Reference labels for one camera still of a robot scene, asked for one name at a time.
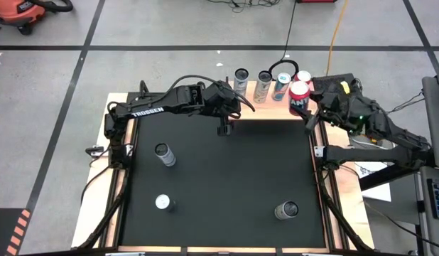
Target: orange shop vacuum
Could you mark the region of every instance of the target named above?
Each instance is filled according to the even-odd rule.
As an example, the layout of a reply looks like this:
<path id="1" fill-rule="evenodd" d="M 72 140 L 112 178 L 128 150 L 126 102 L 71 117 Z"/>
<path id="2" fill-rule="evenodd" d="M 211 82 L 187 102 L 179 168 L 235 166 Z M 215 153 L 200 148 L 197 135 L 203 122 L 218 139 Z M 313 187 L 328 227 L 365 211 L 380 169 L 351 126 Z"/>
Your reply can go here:
<path id="1" fill-rule="evenodd" d="M 0 0 L 0 24 L 15 26 L 23 35 L 32 33 L 32 26 L 42 19 L 46 11 L 53 13 L 72 11 L 70 0 L 62 0 L 58 6 L 51 1 L 40 0 Z"/>

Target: white cable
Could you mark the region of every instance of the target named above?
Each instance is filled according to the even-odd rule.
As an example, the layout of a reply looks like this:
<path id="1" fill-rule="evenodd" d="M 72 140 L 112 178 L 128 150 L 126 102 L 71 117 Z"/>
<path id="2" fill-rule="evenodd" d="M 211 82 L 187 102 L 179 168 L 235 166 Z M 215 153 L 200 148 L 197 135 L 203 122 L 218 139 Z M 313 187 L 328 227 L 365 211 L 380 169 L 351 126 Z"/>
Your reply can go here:
<path id="1" fill-rule="evenodd" d="M 359 142 L 359 141 L 357 141 L 356 139 L 354 139 L 354 138 L 352 138 L 352 137 L 350 137 L 350 139 L 351 139 L 353 142 L 358 143 L 358 144 L 363 144 L 363 145 L 367 145 L 367 146 L 375 146 L 376 148 L 380 148 L 380 149 L 387 149 L 387 148 L 384 148 L 383 146 L 379 146 L 379 145 L 376 145 L 376 144 L 373 144 L 373 143 Z"/>

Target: white paper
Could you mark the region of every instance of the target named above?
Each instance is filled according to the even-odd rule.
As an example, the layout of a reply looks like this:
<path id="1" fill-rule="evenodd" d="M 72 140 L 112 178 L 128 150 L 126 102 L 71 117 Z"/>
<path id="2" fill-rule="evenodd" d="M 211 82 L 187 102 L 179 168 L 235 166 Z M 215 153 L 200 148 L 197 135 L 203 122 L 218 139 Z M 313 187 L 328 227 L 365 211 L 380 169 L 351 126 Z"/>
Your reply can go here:
<path id="1" fill-rule="evenodd" d="M 360 178 L 387 167 L 386 164 L 381 162 L 355 162 L 355 166 Z M 385 183 L 366 191 L 362 191 L 362 195 L 367 198 L 391 202 L 390 184 Z"/>

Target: vacuum hose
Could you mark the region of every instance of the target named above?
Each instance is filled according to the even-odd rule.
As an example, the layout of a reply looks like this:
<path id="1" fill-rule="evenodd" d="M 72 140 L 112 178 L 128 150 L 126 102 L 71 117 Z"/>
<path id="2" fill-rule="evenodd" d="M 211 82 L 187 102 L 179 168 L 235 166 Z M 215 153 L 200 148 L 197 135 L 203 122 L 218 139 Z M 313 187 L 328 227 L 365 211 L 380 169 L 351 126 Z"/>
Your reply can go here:
<path id="1" fill-rule="evenodd" d="M 40 0 L 27 0 L 27 1 L 31 2 L 32 4 L 41 6 L 48 11 L 56 11 L 56 12 L 72 11 L 71 0 L 62 0 L 63 2 L 65 2 L 66 6 L 58 6 L 57 4 L 54 4 L 51 1 L 40 1 Z"/>

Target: yellow extension cord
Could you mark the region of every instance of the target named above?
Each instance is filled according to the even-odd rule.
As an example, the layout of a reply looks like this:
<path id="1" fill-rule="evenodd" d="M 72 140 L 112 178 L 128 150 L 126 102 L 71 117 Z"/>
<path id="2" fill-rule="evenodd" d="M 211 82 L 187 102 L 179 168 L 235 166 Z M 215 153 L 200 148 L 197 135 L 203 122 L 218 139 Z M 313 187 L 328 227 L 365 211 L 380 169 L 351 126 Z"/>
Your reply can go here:
<path id="1" fill-rule="evenodd" d="M 336 24 L 335 32 L 333 33 L 332 42 L 330 43 L 330 49 L 328 51 L 327 71 L 325 71 L 325 76 L 328 75 L 328 70 L 330 69 L 330 59 L 332 57 L 333 44 L 335 43 L 336 34 L 338 32 L 338 29 L 340 28 L 341 20 L 342 20 L 342 17 L 344 16 L 344 14 L 345 14 L 346 6 L 347 6 L 348 2 L 349 2 L 349 0 L 345 0 L 345 4 L 342 6 L 340 18 L 338 19 L 338 23 Z"/>

